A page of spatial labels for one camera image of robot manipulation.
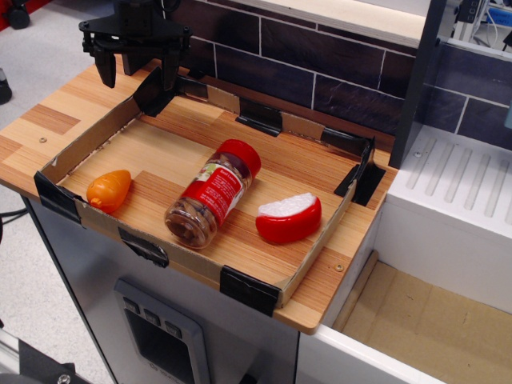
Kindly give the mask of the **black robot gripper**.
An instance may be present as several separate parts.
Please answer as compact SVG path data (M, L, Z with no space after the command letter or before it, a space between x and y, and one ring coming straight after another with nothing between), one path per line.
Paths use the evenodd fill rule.
M158 1L115 1L111 15L80 22L82 48L93 54L104 85L114 88L114 53L160 54L162 85L171 90L190 48L191 28L163 17Z

